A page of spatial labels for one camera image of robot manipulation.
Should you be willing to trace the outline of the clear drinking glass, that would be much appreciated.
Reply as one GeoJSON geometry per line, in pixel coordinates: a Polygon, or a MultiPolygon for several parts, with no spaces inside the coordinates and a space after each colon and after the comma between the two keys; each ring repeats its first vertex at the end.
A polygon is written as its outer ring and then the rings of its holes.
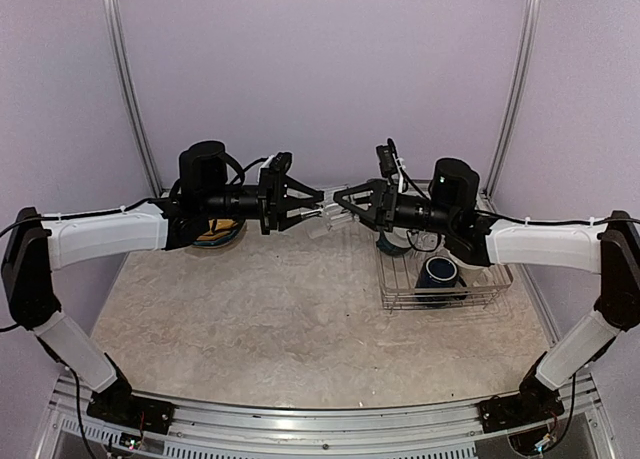
{"type": "Polygon", "coordinates": [[[442,244],[442,236],[432,232],[417,232],[413,244],[419,252],[435,253],[442,244]]]}
{"type": "Polygon", "coordinates": [[[324,190],[324,201],[321,203],[320,215],[305,222],[305,231],[311,239],[328,235],[355,222],[354,215],[340,206],[333,198],[336,192],[348,188],[350,185],[341,184],[324,190]]]}

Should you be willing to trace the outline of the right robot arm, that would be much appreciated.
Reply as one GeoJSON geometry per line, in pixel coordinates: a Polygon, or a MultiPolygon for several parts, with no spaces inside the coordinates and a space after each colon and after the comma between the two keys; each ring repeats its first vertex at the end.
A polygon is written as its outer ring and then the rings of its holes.
{"type": "Polygon", "coordinates": [[[516,393],[479,403],[487,430],[562,414],[560,388],[639,324],[639,233],[636,220],[623,211],[602,219],[511,220],[477,208],[472,180],[444,174],[425,195],[372,180],[336,192],[334,200],[371,229],[438,234],[468,265],[547,266],[599,277],[594,305],[534,362],[516,393]]]}

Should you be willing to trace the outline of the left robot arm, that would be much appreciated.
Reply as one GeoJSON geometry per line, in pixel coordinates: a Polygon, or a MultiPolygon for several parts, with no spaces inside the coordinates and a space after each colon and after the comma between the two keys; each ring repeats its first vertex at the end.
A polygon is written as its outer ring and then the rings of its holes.
{"type": "Polygon", "coordinates": [[[150,403],[134,395],[114,359],[64,311],[57,296],[58,273],[133,252],[189,247],[216,219],[256,220],[263,234],[283,231],[323,198],[322,191],[285,173],[263,170],[255,185],[220,176],[181,176],[167,196],[120,209],[42,215],[24,208],[3,231],[9,241],[1,278],[10,316],[90,389],[91,416],[136,426],[150,403]]]}

